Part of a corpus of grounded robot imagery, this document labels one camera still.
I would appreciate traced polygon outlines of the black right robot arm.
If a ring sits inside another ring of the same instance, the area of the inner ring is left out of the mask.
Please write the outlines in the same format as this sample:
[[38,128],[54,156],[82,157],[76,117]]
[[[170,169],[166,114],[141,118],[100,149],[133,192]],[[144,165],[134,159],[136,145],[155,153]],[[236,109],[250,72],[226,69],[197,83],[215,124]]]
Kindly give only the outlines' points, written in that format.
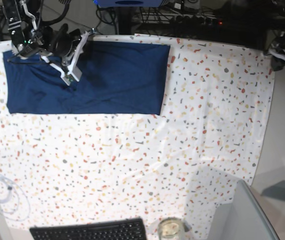
[[71,59],[81,42],[79,29],[69,32],[68,24],[59,30],[52,25],[61,22],[70,8],[69,0],[60,0],[64,5],[62,14],[52,20],[43,20],[43,0],[3,0],[2,8],[8,24],[8,33],[16,57],[27,59],[36,54]]

